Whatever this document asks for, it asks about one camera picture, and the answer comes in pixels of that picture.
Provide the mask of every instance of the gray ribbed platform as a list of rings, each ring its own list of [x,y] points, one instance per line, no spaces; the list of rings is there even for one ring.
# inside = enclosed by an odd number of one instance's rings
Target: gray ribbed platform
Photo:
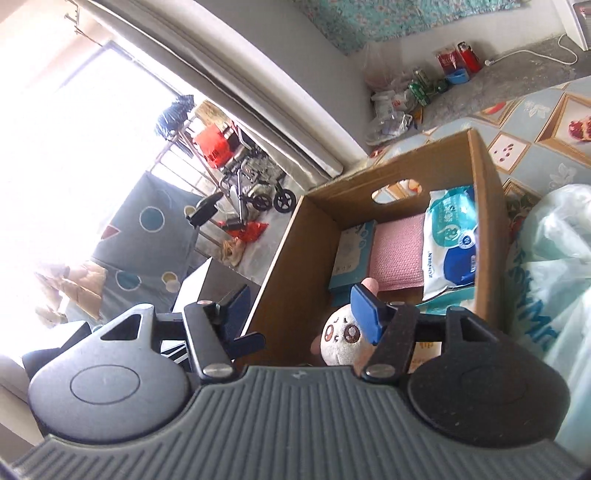
[[[583,472],[552,442],[486,450],[435,434],[395,389],[349,368],[266,367],[201,389],[142,440],[86,447],[50,437],[14,468],[39,480],[574,480]]]

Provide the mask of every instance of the pomegranate print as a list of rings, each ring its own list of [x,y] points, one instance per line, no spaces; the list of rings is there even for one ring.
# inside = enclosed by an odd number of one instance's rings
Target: pomegranate print
[[[591,116],[573,120],[569,124],[569,135],[576,140],[591,141]]]
[[[503,151],[502,151],[500,158],[499,158],[500,162],[504,162],[507,157],[511,156],[511,151],[513,150],[514,146],[515,146],[514,144],[510,143],[505,148],[503,148]],[[498,154],[499,154],[499,151],[495,150],[495,155],[498,155]]]

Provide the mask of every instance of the pink plush ear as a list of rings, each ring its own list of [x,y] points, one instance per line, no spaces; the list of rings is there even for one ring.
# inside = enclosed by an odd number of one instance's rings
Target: pink plush ear
[[[312,340],[312,345],[310,345],[310,352],[312,355],[320,355],[320,340],[322,335],[318,335],[314,340]]]
[[[367,277],[366,279],[364,279],[361,284],[367,288],[371,293],[373,293],[374,295],[378,294],[379,291],[379,284],[378,281],[375,278],[371,278],[371,277]]]

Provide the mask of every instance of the white appliance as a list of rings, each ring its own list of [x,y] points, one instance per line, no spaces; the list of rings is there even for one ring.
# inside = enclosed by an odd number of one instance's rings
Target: white appliance
[[[582,50],[591,46],[591,1],[553,0],[564,30]]]

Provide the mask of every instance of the wheelchair wheel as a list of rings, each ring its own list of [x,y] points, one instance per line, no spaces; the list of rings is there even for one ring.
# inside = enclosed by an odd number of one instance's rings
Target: wheelchair wheel
[[[280,213],[290,213],[296,209],[296,194],[291,190],[281,189],[273,199],[273,207]]]
[[[273,201],[271,197],[269,197],[266,193],[260,193],[259,195],[255,195],[251,199],[252,206],[258,210],[259,212],[266,212],[271,210],[273,206]]]

